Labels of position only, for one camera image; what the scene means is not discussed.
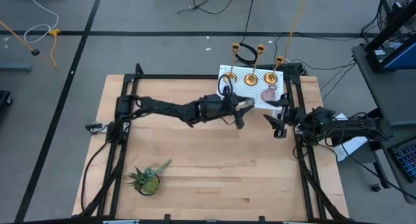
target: concrete floor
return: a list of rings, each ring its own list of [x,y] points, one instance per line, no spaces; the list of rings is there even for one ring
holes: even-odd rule
[[[289,31],[300,1],[255,0],[248,30]],[[62,31],[83,31],[94,0],[38,2],[60,16]],[[217,11],[227,2],[210,0],[205,7]],[[192,0],[101,0],[92,30],[243,31],[250,0],[234,0],[223,14],[215,16],[200,11],[176,14],[191,4]],[[377,5],[378,0],[307,0],[296,30],[358,33],[374,17]],[[30,0],[0,0],[0,6],[0,19],[14,30],[55,20]],[[14,98],[14,104],[2,113],[0,125],[0,223],[11,222],[16,216],[80,39],[59,37],[55,51],[58,69],[54,69],[33,57],[17,39],[0,36],[0,62],[30,62],[34,67],[31,73],[0,72],[0,89],[10,90]],[[247,37],[245,43],[265,44],[261,63],[270,64],[274,54],[270,41],[275,39]],[[90,141],[84,125],[95,119],[106,75],[131,73],[137,62],[145,73],[215,74],[220,64],[230,61],[229,45],[240,40],[228,36],[89,36],[25,220],[70,217]],[[293,38],[288,59],[300,58],[316,68],[340,66],[351,60],[351,47],[362,42]],[[286,43],[287,38],[278,41],[278,54],[283,53]],[[47,56],[52,45],[53,39],[46,37],[34,46]],[[337,71],[308,72],[323,86]],[[347,116],[375,108],[357,67],[347,73],[324,105]],[[372,193],[369,187],[377,179],[349,160],[339,164],[339,171],[352,218],[414,223],[415,207],[406,204],[398,192]]]

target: gold cup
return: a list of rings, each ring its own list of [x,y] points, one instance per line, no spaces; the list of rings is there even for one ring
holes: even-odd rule
[[[278,81],[278,76],[276,75],[276,70],[283,63],[285,58],[282,56],[276,57],[276,65],[274,66],[273,72],[268,72],[265,75],[265,82],[268,84],[275,84]]]
[[[234,68],[234,62],[235,62],[235,55],[239,52],[240,50],[240,44],[238,43],[233,43],[231,45],[231,48],[233,50],[233,59],[231,60],[231,71],[226,73],[226,76],[229,79],[234,79],[234,81],[237,81],[237,75],[233,72],[233,68]],[[228,79],[223,77],[222,78],[224,80],[224,82],[228,82]]]
[[[259,62],[260,56],[265,52],[265,50],[266,50],[265,45],[259,44],[257,46],[257,59],[255,60],[255,63],[254,63],[253,72],[251,74],[247,74],[244,77],[244,81],[247,85],[254,86],[257,84],[258,78],[257,78],[257,75],[254,74],[254,72]]]

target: wooden table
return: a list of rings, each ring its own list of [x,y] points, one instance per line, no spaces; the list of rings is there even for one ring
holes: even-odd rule
[[[109,75],[97,113],[97,121],[114,118],[116,98],[123,75]],[[302,77],[307,111],[322,106],[316,77]],[[140,79],[139,96],[173,103],[188,103],[216,92],[216,80]],[[245,127],[237,130],[222,120],[200,123],[190,129],[175,118],[152,114],[132,122],[123,170],[116,218],[220,219],[256,221],[307,220],[298,161],[292,155],[293,130],[285,139],[273,138],[273,131],[262,114],[253,110],[244,116]],[[92,136],[86,163],[105,141],[103,134]],[[103,183],[109,147],[92,162],[86,180],[86,203]],[[315,158],[322,189],[339,211],[348,216],[335,155],[315,147]],[[172,164],[161,176],[160,190],[141,196],[126,185],[135,167]],[[318,217],[315,193],[311,198]],[[73,213],[81,212],[79,189]],[[112,189],[108,192],[110,201]],[[108,213],[110,202],[106,202]]]

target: white cable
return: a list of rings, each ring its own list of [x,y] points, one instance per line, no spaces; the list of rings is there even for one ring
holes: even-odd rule
[[[36,26],[34,26],[34,27],[32,27],[32,28],[30,28],[29,30],[27,30],[26,32],[25,32],[25,34],[23,35],[23,39],[25,40],[25,42],[26,43],[28,43],[28,44],[33,44],[33,43],[36,43],[36,42],[39,42],[40,40],[42,40],[50,31],[52,31],[56,26],[57,26],[57,24],[58,24],[58,21],[59,21],[59,16],[57,15],[57,14],[55,14],[54,12],[52,12],[52,11],[50,11],[50,10],[48,10],[48,9],[46,9],[46,8],[44,8],[41,4],[39,4],[39,3],[37,3],[35,0],[32,0],[36,5],[38,5],[40,8],[42,8],[42,9],[44,9],[44,10],[46,10],[47,12],[49,12],[49,13],[51,13],[51,14],[53,14],[53,15],[55,15],[56,17],[57,17],[57,22],[53,25],[53,27],[51,27],[51,26],[49,26],[49,25],[46,25],[46,24],[40,24],[40,25],[36,25]],[[38,38],[37,40],[35,40],[35,41],[33,41],[33,42],[30,42],[30,41],[28,41],[27,39],[26,39],[26,35],[30,32],[30,31],[32,31],[33,29],[35,29],[35,28],[37,28],[37,27],[47,27],[47,32],[45,32],[45,34],[43,35],[43,36],[41,36],[40,38]]]

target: succulent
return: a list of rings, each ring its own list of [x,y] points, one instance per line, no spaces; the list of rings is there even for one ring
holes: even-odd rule
[[[163,173],[163,171],[172,163],[172,160],[168,160],[161,167],[156,170],[152,170],[150,167],[147,167],[142,173],[138,168],[136,168],[136,173],[129,173],[129,177],[134,181],[127,183],[130,186],[133,186],[136,191],[142,195],[153,195],[159,189],[160,180],[158,175]]]

